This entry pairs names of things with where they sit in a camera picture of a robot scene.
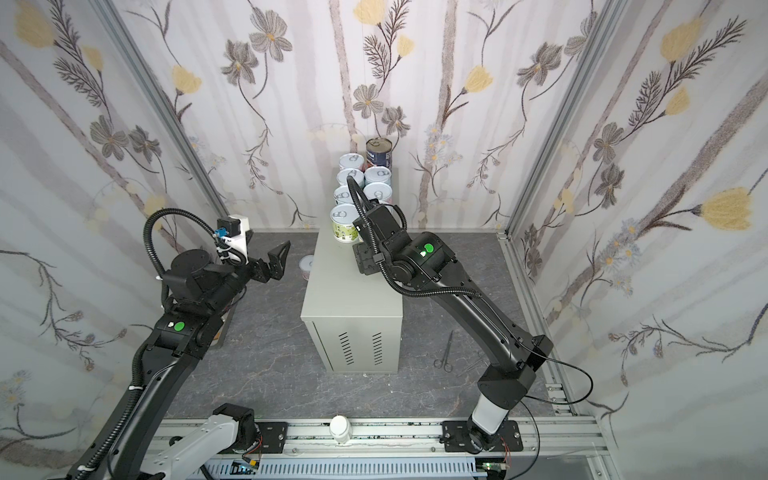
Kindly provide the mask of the teal label can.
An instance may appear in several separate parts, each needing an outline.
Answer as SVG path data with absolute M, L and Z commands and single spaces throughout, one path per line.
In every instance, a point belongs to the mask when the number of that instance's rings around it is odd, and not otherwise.
M 384 166 L 369 167 L 364 172 L 364 176 L 367 185 L 373 183 L 384 183 L 386 185 L 392 184 L 392 172 L 389 168 Z
M 353 204 L 354 201 L 351 198 L 350 190 L 347 186 L 339 186 L 333 192 L 333 198 L 337 205 Z

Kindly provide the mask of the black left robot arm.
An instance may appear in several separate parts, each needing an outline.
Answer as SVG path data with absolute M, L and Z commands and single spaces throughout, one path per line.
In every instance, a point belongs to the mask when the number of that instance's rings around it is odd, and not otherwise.
M 164 267 L 153 243 L 154 226 L 166 216 L 199 225 L 217 250 L 213 260 L 204 249 L 178 254 Z M 291 244 L 284 242 L 266 260 L 248 256 L 252 236 L 242 216 L 220 218 L 209 226 L 179 208 L 162 208 L 146 220 L 142 238 L 161 282 L 163 314 L 131 362 L 125 393 L 68 479 L 186 479 L 216 454 L 245 452 L 260 439 L 252 409 L 229 403 L 204 424 L 156 456 L 147 454 L 181 386 L 204 358 L 251 281 L 266 283 L 284 276 Z

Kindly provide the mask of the pink label can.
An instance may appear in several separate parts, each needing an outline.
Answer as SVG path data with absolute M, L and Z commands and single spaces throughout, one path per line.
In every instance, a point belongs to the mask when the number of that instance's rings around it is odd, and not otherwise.
M 362 171 L 366 159 L 358 153 L 346 153 L 339 157 L 338 166 L 341 170 L 356 169 Z

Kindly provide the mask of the green label can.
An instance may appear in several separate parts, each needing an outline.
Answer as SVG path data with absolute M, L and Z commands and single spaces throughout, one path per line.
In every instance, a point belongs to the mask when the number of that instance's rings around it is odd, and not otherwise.
M 354 243 L 359 239 L 359 232 L 354 221 L 359 218 L 352 204 L 338 204 L 331 209 L 330 218 L 335 239 L 341 243 Z

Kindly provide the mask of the white lid can front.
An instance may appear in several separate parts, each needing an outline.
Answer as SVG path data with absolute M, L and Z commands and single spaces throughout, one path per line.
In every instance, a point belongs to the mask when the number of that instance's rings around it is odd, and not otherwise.
M 360 187 L 365 185 L 364 172 L 356 168 L 341 169 L 336 175 L 336 180 L 340 186 L 346 186 L 350 179 L 353 179 Z

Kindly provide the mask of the dark blue tomato can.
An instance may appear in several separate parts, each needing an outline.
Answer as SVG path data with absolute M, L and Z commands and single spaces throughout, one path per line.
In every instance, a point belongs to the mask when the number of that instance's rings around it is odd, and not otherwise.
M 392 165 L 393 143 L 387 138 L 371 138 L 366 142 L 366 159 L 368 167 L 385 167 Z

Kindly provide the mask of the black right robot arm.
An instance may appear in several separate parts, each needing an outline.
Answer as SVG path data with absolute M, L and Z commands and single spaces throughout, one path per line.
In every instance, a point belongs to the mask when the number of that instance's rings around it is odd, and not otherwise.
M 461 438 L 470 454 L 491 450 L 509 412 L 528 397 L 538 370 L 552 361 L 553 342 L 498 309 L 438 235 L 411 236 L 399 206 L 370 200 L 352 177 L 346 181 L 357 212 L 353 225 L 363 241 L 355 250 L 362 272 L 381 274 L 404 297 L 434 300 L 486 354 L 479 400 Z

